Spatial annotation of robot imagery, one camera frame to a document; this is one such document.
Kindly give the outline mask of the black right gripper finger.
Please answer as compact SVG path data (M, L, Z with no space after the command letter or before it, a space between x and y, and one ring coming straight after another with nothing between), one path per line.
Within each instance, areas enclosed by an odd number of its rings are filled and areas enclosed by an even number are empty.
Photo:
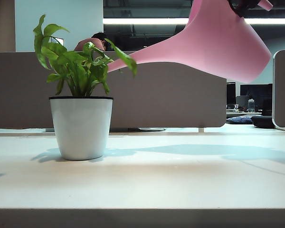
M260 0L228 0L231 9L239 16L244 17L249 9L255 8Z

